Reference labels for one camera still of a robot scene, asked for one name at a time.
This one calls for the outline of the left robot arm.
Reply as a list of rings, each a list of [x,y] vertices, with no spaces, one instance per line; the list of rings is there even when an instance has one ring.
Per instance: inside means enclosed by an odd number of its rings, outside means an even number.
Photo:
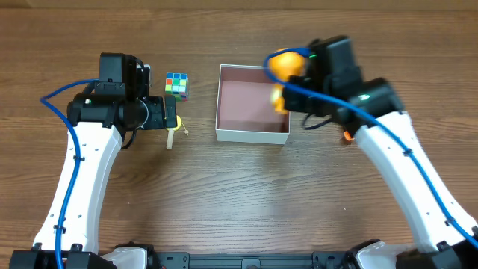
[[[99,76],[81,81],[85,89],[62,114],[41,102],[68,129],[66,157],[49,215],[30,250],[15,250],[10,268],[161,268],[149,244],[120,244],[99,254],[99,219],[117,154],[130,147],[126,133],[165,129],[173,145],[177,122],[174,96],[151,96],[151,68],[133,55],[103,53]]]

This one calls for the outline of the multicoloured puzzle cube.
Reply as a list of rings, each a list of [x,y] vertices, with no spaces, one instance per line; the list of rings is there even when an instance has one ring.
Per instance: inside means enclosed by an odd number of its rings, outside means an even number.
[[[165,93],[172,95],[178,102],[189,99],[189,81],[186,73],[168,72],[165,80]]]

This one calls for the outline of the orange dinosaur toy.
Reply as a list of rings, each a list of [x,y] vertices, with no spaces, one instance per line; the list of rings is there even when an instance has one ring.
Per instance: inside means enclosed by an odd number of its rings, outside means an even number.
[[[288,81],[292,75],[300,75],[305,66],[305,59],[299,53],[285,52],[275,56],[270,61],[270,69],[277,78]],[[271,93],[270,101],[278,114],[287,114],[285,99],[282,97],[284,86],[275,84]]]

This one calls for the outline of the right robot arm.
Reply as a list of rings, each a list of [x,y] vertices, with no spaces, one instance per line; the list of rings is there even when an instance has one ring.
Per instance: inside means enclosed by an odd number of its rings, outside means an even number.
[[[277,111],[338,124],[374,163],[403,211],[411,244],[372,240],[352,248],[346,268],[475,268],[477,222],[455,200],[424,152],[393,87],[365,80],[348,37],[284,49],[265,62]]]

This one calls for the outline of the white plush duck toy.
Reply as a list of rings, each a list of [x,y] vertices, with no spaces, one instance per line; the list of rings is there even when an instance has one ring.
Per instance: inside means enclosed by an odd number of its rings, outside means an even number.
[[[354,138],[350,135],[350,133],[348,131],[344,131],[343,141],[345,143],[352,143],[354,141]]]

